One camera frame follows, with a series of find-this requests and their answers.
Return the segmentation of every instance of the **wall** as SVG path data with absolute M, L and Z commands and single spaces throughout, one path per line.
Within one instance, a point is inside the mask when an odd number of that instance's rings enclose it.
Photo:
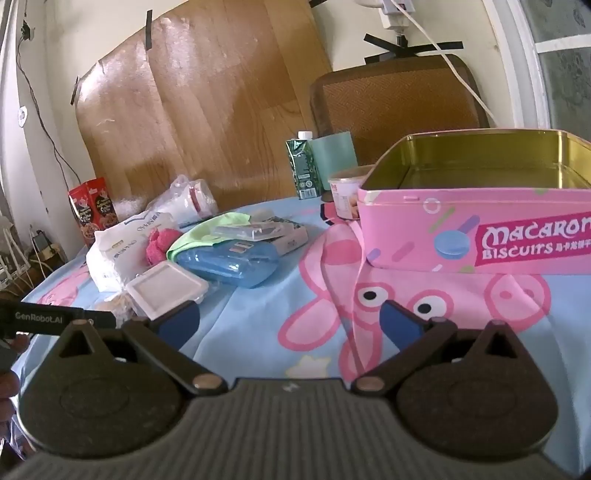
M 2 58 L 2 186 L 21 242 L 30 244 L 32 225 L 46 231 L 72 258 L 83 246 L 67 196 L 76 182 L 70 174 L 66 176 L 69 185 L 64 182 L 53 147 L 41 129 L 29 87 L 16 66 L 26 5 L 22 0 L 13 3 Z M 61 149 L 47 89 L 45 7 L 41 1 L 28 2 L 27 22 L 35 30 L 33 39 L 21 45 L 22 67 L 30 78 L 45 126 Z M 23 128 L 17 120 L 21 105 L 29 112 Z
M 70 99 L 77 76 L 145 25 L 147 9 L 154 18 L 176 7 L 179 0 L 47 0 L 48 81 L 64 154 L 83 180 L 93 176 L 92 165 L 77 127 Z M 436 41 L 462 40 L 457 53 L 470 67 L 484 100 L 500 125 L 513 126 L 509 90 L 496 38 L 480 0 L 415 0 L 417 19 Z M 313 9 L 321 38 L 335 70 L 363 64 L 368 55 L 383 50 L 363 42 L 371 33 L 394 41 L 382 28 L 374 9 L 352 0 L 327 0 Z M 411 44 L 426 40 L 414 28 Z
M 18 126 L 16 55 L 17 8 L 11 9 L 7 40 L 0 57 L 0 181 L 11 208 L 15 227 L 23 244 L 30 244 L 29 225 L 51 234 L 49 215 L 43 206 L 27 148 L 25 132 Z

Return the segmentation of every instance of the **metal pivot pin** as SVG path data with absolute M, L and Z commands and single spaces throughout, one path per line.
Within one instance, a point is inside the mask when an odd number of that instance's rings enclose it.
M 193 378 L 193 386 L 203 390 L 215 390 L 222 385 L 222 377 L 214 374 L 201 374 Z
M 380 377 L 362 377 L 357 380 L 355 386 L 362 392 L 379 392 L 386 383 Z

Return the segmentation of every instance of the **red cookie box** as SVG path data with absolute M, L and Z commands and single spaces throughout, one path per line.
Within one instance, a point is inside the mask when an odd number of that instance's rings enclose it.
M 84 182 L 71 189 L 69 196 L 86 245 L 95 242 L 97 230 L 107 230 L 119 223 L 104 178 Z

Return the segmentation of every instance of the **finger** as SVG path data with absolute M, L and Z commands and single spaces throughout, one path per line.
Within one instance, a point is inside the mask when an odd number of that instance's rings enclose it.
M 15 372 L 0 375 L 0 398 L 10 398 L 18 393 L 20 382 Z
M 14 340 L 10 342 L 10 347 L 16 353 L 23 353 L 29 348 L 29 336 L 19 334 Z
M 10 400 L 0 400 L 0 421 L 10 420 L 15 413 L 14 405 Z
M 31 446 L 27 439 L 24 439 L 22 443 L 22 452 L 28 457 L 35 453 L 35 449 Z

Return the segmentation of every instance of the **yogurt cup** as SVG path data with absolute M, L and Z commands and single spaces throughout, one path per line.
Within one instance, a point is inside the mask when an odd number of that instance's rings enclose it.
M 373 165 L 338 171 L 329 177 L 330 191 L 335 201 L 336 214 L 345 220 L 359 219 L 357 190 Z

